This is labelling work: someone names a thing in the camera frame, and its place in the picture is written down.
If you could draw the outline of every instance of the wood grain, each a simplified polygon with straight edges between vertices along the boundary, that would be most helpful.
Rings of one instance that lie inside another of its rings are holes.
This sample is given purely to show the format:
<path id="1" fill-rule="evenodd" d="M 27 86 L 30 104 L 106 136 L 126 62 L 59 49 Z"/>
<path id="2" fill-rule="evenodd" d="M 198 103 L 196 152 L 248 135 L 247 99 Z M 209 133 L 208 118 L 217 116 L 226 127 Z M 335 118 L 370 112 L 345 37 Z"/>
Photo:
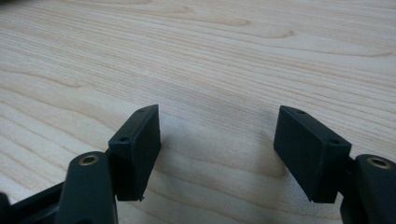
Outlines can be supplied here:
<path id="1" fill-rule="evenodd" d="M 15 0 L 0 4 L 0 191 L 64 180 L 159 104 L 163 149 L 120 223 L 340 223 L 273 151 L 280 105 L 396 161 L 396 2 Z"/>

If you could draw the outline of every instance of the light wood surface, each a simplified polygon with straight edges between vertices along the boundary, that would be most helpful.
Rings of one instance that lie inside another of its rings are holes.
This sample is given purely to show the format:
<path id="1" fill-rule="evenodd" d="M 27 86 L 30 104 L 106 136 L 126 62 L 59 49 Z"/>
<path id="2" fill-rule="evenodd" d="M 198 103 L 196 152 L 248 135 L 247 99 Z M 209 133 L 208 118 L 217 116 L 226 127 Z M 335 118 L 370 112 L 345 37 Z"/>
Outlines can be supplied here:
<path id="1" fill-rule="evenodd" d="M 0 191 L 64 180 L 78 154 L 159 104 L 163 148 L 120 223 L 341 223 L 273 151 L 305 110 L 396 161 L 396 2 L 15 0 L 0 5 Z"/>

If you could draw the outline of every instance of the wooden table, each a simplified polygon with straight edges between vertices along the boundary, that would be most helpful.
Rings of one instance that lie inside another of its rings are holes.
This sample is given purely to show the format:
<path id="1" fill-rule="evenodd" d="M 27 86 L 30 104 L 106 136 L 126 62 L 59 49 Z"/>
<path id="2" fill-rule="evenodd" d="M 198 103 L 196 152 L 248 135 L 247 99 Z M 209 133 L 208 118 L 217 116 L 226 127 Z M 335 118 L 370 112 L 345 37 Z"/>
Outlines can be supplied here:
<path id="1" fill-rule="evenodd" d="M 15 203 L 159 104 L 163 148 L 120 223 L 340 223 L 273 151 L 310 113 L 396 161 L 396 2 L 14 0 L 0 5 L 0 191 Z"/>

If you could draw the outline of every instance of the screw hole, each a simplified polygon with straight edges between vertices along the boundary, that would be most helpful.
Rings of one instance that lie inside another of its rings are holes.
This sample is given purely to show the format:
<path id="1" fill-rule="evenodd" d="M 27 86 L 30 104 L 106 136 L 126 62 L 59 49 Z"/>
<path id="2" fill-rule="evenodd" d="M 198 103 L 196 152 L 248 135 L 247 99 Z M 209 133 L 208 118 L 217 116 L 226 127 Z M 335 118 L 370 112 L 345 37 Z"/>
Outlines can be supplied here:
<path id="1" fill-rule="evenodd" d="M 373 166 L 381 169 L 390 169 L 390 167 L 392 167 L 389 162 L 379 158 L 370 157 L 369 159 L 367 159 L 367 161 L 370 162 Z"/>
<path id="2" fill-rule="evenodd" d="M 337 139 L 329 139 L 329 142 L 333 143 L 333 144 L 340 144 L 340 141 L 338 141 Z"/>
<path id="3" fill-rule="evenodd" d="M 126 141 L 128 141 L 128 137 L 122 137 L 122 138 L 120 138 L 120 142 L 126 142 Z"/>
<path id="4" fill-rule="evenodd" d="M 95 155 L 88 155 L 86 157 L 83 157 L 81 160 L 79 160 L 80 165 L 91 165 L 99 161 L 99 157 Z"/>

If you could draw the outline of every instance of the black plastic part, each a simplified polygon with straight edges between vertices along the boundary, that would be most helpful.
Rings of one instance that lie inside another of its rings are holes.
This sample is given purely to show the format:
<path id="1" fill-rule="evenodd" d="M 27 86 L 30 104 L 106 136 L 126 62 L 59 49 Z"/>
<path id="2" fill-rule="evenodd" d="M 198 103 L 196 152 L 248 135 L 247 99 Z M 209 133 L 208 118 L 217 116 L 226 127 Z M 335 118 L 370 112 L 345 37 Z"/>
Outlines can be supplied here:
<path id="1" fill-rule="evenodd" d="M 118 223 L 105 153 L 84 153 L 70 162 L 55 223 Z"/>
<path id="2" fill-rule="evenodd" d="M 11 222 L 11 205 L 5 193 L 0 193 L 0 223 Z"/>
<path id="3" fill-rule="evenodd" d="M 12 205 L 14 223 L 53 223 L 64 183 Z"/>
<path id="4" fill-rule="evenodd" d="M 354 181 L 369 223 L 396 223 L 396 166 L 385 158 L 359 155 Z"/>
<path id="5" fill-rule="evenodd" d="M 304 111 L 281 106 L 274 149 L 309 200 L 334 203 L 351 144 Z"/>
<path id="6" fill-rule="evenodd" d="M 134 112 L 108 141 L 108 146 L 117 199 L 143 200 L 161 149 L 158 106 L 151 105 Z"/>
<path id="7" fill-rule="evenodd" d="M 12 205 L 7 195 L 0 193 L 0 223 L 53 223 L 62 186 L 63 183 L 55 185 Z"/>

